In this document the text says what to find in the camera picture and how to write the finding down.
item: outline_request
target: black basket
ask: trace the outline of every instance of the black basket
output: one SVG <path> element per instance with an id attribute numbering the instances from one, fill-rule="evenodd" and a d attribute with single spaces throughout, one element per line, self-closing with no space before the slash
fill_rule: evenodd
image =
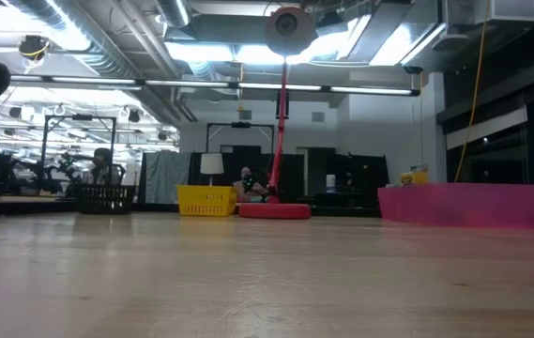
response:
<path id="1" fill-rule="evenodd" d="M 75 185 L 75 205 L 84 214 L 129 213 L 134 196 L 134 186 Z"/>

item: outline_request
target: person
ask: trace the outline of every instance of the person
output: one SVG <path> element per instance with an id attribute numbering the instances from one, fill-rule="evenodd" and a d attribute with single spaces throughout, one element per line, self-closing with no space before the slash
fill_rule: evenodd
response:
<path id="1" fill-rule="evenodd" d="M 84 173 L 83 182 L 85 184 L 97 184 L 106 185 L 108 182 L 108 175 L 110 172 L 110 166 L 113 163 L 113 154 L 108 148 L 98 148 L 94 151 L 94 167 Z M 110 179 L 111 185 L 117 185 L 120 183 L 120 176 L 118 169 L 113 167 L 112 176 Z"/>
<path id="2" fill-rule="evenodd" d="M 260 183 L 255 182 L 252 188 L 246 192 L 244 180 L 252 176 L 252 170 L 248 167 L 241 169 L 241 180 L 234 182 L 233 186 L 237 190 L 237 200 L 242 202 L 262 202 L 263 196 L 268 194 L 268 190 Z"/>

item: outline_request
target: gray curtain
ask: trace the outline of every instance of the gray curtain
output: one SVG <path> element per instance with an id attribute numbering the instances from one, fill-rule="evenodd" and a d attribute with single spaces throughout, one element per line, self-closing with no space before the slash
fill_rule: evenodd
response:
<path id="1" fill-rule="evenodd" d="M 145 201 L 147 203 L 176 204 L 176 185 L 188 184 L 191 154 L 174 151 L 145 155 Z"/>

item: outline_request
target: yellow basket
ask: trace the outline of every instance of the yellow basket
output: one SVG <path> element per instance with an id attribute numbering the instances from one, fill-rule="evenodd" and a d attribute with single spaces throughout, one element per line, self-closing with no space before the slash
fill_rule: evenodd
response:
<path id="1" fill-rule="evenodd" d="M 177 185 L 176 194 L 183 216 L 229 216 L 236 209 L 234 187 Z"/>

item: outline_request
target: woman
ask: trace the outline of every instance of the woman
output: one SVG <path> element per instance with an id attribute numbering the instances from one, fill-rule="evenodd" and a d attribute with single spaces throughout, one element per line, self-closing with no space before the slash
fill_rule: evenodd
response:
<path id="1" fill-rule="evenodd" d="M 98 148 L 94 151 L 94 167 L 86 172 L 83 176 L 85 184 L 106 185 L 108 182 L 108 175 L 110 174 L 110 167 L 113 163 L 113 154 L 108 148 Z M 111 185 L 120 183 L 120 176 L 118 169 L 113 167 L 110 179 Z"/>

